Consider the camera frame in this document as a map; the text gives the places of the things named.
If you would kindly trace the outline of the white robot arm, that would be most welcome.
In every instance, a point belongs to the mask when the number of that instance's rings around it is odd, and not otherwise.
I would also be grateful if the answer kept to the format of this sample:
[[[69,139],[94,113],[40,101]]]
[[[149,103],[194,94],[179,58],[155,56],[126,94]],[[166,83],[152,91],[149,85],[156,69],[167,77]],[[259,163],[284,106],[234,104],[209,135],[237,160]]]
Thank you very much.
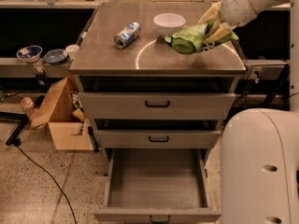
[[[234,115],[221,139],[221,223],[299,224],[299,0],[289,0],[289,111],[256,108]],[[201,23],[216,22],[214,42],[284,0],[221,0]]]

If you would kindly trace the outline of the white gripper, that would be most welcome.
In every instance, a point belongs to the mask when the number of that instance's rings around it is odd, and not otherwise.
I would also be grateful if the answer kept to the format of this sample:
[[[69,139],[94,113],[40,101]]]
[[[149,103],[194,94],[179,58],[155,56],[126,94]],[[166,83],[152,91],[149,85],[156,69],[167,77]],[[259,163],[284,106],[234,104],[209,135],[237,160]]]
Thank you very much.
[[[250,0],[221,0],[212,4],[197,24],[206,24],[204,43],[207,44],[230,34],[232,26],[245,26],[256,17],[257,12]]]

